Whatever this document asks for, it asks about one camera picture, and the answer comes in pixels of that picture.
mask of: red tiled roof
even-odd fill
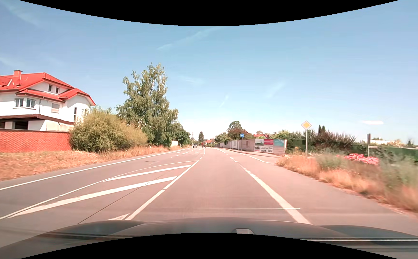
[[[45,93],[43,91],[29,89],[30,87],[36,85],[37,83],[41,83],[44,81],[65,86],[69,90],[63,93],[60,93],[59,95],[55,95],[55,94]],[[92,100],[90,95],[88,95],[87,93],[77,88],[74,88],[73,86],[47,73],[21,74],[19,77],[16,77],[14,75],[0,76],[0,91],[6,91],[6,90],[17,91],[18,92],[16,93],[17,95],[30,94],[30,95],[34,95],[38,97],[45,97],[45,98],[52,99],[52,100],[58,100],[61,102],[65,102],[67,99],[70,99],[76,96],[77,94],[81,94],[81,95],[84,95],[86,98],[88,98],[92,102],[93,105],[95,105],[95,102]]]

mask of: road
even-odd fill
[[[0,247],[109,219],[247,217],[418,235],[418,219],[274,165],[277,158],[189,148],[0,182]]]

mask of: dry grass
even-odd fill
[[[322,155],[308,160],[290,156],[278,159],[276,165],[418,213],[418,166],[409,161],[399,162],[398,166],[374,166]]]
[[[0,153],[0,181],[166,151],[169,151],[169,148],[133,147],[125,151],[99,154],[82,151]]]

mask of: roadside vegetation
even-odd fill
[[[298,152],[276,165],[418,214],[418,163],[411,157],[365,157],[327,149],[308,159]]]

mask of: red brick wall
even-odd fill
[[[71,150],[70,133],[0,129],[0,153]]]

